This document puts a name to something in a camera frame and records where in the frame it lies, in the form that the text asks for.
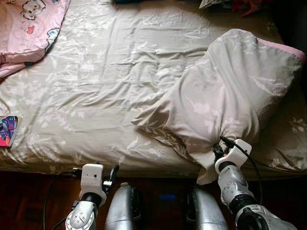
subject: wire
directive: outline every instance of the wire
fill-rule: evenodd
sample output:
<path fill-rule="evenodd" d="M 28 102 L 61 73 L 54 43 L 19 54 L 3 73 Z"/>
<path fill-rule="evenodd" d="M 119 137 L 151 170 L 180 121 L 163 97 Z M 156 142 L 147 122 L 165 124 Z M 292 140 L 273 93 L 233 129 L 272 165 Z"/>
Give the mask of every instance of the wire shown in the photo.
<path fill-rule="evenodd" d="M 56 230 L 62 223 L 65 222 L 67 217 L 64 217 L 59 223 L 57 223 L 51 230 Z"/>
<path fill-rule="evenodd" d="M 73 173 L 72 173 L 72 172 L 61 172 L 60 174 L 58 174 L 58 175 L 54 178 L 54 180 L 53 180 L 51 186 L 49 187 L 48 192 L 47 192 L 47 195 L 46 195 L 46 198 L 45 198 L 45 201 L 44 201 L 44 208 L 43 208 L 43 229 L 44 229 L 44 230 L 46 230 L 46 207 L 47 207 L 48 198 L 49 198 L 49 196 L 50 196 L 50 194 L 51 194 L 51 192 L 52 192 L 52 189 L 53 189 L 55 183 L 56 183 L 56 182 L 58 181 L 58 179 L 59 179 L 61 176 L 63 176 L 63 175 L 73 175 Z"/>
<path fill-rule="evenodd" d="M 226 146 L 228 146 L 228 144 L 236 146 L 250 161 L 250 163 L 253 165 L 255 173 L 257 175 L 258 178 L 258 182 L 259 182 L 259 189 L 260 189 L 260 205 L 262 205 L 262 200 L 263 200 L 263 187 L 262 187 L 262 179 L 260 176 L 260 172 L 259 169 L 257 168 L 254 160 L 239 146 L 237 145 L 234 141 L 226 138 L 226 137 L 220 137 L 220 139 L 225 142 Z"/>

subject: pink cartoon blanket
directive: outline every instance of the pink cartoon blanket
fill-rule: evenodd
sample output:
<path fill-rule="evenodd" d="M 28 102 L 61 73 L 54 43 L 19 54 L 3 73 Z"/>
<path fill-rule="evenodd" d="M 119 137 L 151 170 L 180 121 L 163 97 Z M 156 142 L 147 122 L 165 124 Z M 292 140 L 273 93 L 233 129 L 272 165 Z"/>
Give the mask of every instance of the pink cartoon blanket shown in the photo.
<path fill-rule="evenodd" d="M 0 82 L 39 61 L 57 37 L 70 0 L 0 0 Z"/>

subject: wooden floor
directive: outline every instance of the wooden floor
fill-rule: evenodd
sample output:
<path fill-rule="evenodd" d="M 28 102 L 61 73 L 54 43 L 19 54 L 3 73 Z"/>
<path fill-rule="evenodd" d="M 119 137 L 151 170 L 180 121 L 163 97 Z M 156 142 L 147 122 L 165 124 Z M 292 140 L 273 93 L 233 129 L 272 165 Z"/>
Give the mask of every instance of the wooden floor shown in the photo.
<path fill-rule="evenodd" d="M 15 172 L 0 172 L 0 229 L 42 230 L 44 199 L 54 176 Z M 143 196 L 143 220 L 146 230 L 184 229 L 184 198 L 194 185 L 194 179 L 118 178 L 113 193 L 99 209 L 97 227 L 103 229 L 107 210 L 120 183 L 128 182 Z M 257 183 L 249 183 L 257 197 Z M 234 229 L 227 208 L 219 201 L 217 183 L 203 186 L 218 200 L 230 229 Z M 78 199 L 80 180 L 70 177 L 60 179 L 50 196 L 47 207 L 47 229 L 67 216 L 71 205 Z M 164 199 L 172 195 L 173 199 Z M 299 230 L 307 229 L 307 177 L 264 182 L 264 200 L 267 209 L 278 217 L 292 222 Z"/>

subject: colorful book cover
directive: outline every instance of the colorful book cover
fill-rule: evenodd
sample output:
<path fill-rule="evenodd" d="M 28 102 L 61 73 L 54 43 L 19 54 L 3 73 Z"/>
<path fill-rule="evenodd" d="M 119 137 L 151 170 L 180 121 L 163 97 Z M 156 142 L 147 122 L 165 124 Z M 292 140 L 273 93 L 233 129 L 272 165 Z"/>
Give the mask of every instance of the colorful book cover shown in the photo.
<path fill-rule="evenodd" d="M 0 147 L 10 147 L 20 126 L 19 116 L 0 116 Z"/>

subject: bed sheet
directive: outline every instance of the bed sheet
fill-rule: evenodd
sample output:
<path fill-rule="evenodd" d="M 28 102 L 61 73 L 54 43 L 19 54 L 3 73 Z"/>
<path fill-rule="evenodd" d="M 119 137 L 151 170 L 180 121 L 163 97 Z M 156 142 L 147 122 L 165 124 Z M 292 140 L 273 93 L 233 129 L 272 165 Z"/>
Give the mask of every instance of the bed sheet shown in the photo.
<path fill-rule="evenodd" d="M 0 170 L 58 173 L 85 163 L 121 176 L 196 177 L 200 166 L 130 122 L 231 28 L 282 43 L 268 12 L 246 18 L 199 1 L 74 0 L 50 53 L 0 85 L 0 114 L 23 118 Z"/>

